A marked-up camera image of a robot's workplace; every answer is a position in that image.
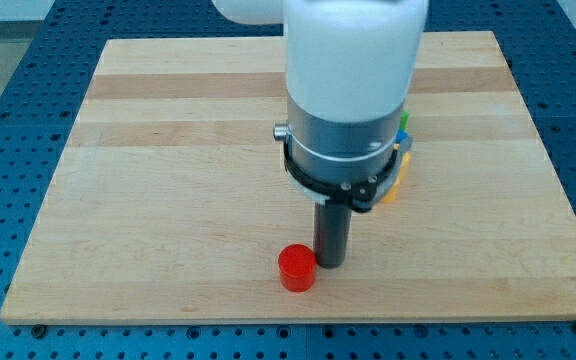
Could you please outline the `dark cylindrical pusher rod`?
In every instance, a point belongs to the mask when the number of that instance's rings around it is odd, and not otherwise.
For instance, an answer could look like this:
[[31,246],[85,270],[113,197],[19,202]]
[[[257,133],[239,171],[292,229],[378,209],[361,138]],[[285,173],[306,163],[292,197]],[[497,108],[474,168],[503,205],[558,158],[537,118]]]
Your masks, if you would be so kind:
[[352,210],[346,206],[315,205],[313,252],[320,267],[332,269],[343,264],[351,217]]

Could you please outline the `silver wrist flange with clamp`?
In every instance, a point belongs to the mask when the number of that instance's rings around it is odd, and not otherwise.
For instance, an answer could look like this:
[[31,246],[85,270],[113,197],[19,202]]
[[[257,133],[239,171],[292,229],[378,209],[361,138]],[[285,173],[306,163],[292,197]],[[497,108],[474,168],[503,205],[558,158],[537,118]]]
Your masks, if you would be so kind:
[[284,168],[293,185],[318,205],[366,213],[390,190],[402,156],[395,148],[403,107],[366,121],[317,117],[287,100],[287,123],[274,136],[283,143]]

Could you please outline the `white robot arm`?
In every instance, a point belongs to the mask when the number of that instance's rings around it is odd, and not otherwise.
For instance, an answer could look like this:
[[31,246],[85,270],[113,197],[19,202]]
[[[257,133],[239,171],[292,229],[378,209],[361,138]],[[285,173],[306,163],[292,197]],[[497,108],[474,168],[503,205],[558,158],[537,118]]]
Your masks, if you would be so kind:
[[351,216],[385,197],[410,139],[400,128],[427,0],[213,0],[226,19],[283,27],[287,120],[273,129],[296,187],[315,202],[319,266],[346,255]]

